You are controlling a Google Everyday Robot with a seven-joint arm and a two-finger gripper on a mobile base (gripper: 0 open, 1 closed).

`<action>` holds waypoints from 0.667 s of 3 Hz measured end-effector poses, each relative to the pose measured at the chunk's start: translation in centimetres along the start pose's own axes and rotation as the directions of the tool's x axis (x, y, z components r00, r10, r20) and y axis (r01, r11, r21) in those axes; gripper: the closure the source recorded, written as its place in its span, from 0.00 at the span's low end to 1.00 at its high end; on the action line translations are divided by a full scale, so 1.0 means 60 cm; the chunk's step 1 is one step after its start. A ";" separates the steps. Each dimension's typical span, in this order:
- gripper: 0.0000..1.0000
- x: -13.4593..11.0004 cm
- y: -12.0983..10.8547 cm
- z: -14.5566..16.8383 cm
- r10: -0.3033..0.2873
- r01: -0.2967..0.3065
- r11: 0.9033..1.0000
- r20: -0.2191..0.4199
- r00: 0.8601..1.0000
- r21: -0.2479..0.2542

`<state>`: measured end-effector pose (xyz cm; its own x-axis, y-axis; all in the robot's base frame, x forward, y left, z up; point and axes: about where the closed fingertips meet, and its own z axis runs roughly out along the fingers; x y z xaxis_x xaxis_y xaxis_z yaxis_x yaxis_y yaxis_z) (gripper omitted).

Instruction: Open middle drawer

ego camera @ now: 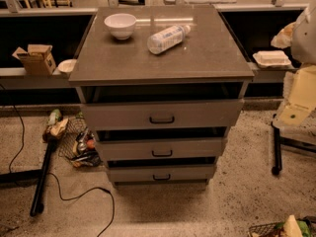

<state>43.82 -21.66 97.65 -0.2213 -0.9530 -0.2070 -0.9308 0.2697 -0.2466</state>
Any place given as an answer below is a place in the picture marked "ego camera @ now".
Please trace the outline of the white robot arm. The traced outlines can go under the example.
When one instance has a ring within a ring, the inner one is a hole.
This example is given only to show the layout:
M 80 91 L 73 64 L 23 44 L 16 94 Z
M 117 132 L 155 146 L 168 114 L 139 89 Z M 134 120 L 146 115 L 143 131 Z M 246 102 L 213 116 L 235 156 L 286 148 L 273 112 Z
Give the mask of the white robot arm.
M 295 22 L 274 36 L 271 45 L 289 47 L 301 64 L 295 73 L 285 73 L 283 101 L 273 124 L 278 128 L 300 125 L 316 109 L 316 2 L 310 2 Z

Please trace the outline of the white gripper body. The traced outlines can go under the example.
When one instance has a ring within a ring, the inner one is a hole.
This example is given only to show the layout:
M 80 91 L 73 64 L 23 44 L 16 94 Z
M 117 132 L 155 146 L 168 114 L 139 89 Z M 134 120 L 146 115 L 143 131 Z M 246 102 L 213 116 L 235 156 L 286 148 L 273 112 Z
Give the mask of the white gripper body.
M 316 109 L 316 66 L 303 66 L 295 73 L 286 72 L 283 79 L 283 101 L 273 125 L 299 126 Z

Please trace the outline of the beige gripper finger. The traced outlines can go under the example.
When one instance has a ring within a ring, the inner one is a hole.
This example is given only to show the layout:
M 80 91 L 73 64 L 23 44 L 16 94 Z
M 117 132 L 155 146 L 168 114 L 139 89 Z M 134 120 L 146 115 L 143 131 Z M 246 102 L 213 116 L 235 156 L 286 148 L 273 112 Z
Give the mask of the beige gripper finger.
M 277 48 L 287 48 L 292 45 L 292 34 L 294 29 L 294 23 L 286 25 L 281 29 L 276 36 L 271 40 L 271 46 Z

